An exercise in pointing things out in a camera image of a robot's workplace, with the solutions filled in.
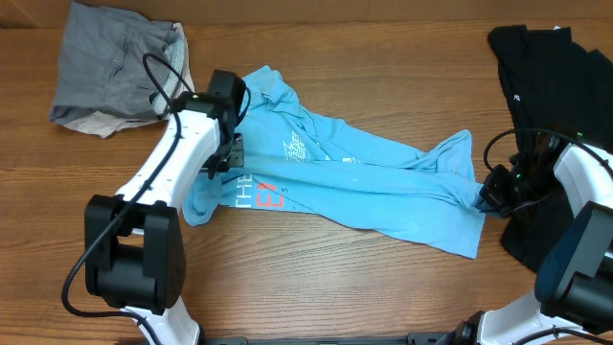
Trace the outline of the light blue printed t-shirt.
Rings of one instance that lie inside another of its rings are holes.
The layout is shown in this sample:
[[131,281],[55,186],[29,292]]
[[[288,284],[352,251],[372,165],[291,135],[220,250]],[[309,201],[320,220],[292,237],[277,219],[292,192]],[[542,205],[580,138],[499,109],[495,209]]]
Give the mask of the light blue printed t-shirt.
[[469,131],[421,151],[307,110],[272,68],[245,83],[244,163],[196,178],[183,204],[188,224],[208,222],[221,205],[307,213],[476,257],[485,217]]

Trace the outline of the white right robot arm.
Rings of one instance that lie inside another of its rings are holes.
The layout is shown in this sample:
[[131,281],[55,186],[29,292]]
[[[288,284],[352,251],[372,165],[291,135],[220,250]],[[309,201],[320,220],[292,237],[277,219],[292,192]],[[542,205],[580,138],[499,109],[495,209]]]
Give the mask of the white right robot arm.
[[442,344],[545,344],[573,335],[603,344],[612,328],[611,154],[582,136],[536,130],[533,154],[491,169],[478,208],[508,218],[560,185],[574,220],[542,261],[534,289],[499,310],[479,311]]

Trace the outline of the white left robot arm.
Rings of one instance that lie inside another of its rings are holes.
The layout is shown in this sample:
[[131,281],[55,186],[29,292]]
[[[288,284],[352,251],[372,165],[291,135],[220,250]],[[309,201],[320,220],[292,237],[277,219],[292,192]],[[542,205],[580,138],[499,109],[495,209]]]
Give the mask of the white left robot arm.
[[87,291],[132,318],[148,344],[202,344],[203,328],[181,298],[186,256],[179,212],[200,173],[243,164],[235,131],[251,103],[185,92],[143,167],[114,196],[94,195],[84,213]]

